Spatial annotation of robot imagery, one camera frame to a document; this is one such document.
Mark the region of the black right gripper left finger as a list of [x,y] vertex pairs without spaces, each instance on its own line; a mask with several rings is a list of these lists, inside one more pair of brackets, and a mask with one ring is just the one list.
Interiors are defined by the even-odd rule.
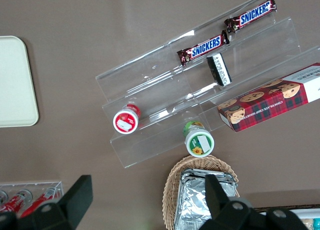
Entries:
[[82,175],[59,200],[47,200],[16,229],[76,229],[93,201],[92,176]]

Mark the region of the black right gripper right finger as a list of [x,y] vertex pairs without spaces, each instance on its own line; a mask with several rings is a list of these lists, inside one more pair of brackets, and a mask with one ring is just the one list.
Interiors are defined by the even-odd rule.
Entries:
[[200,229],[307,229],[300,218],[282,207],[260,214],[239,198],[231,200],[215,175],[205,177],[205,200],[211,214]]

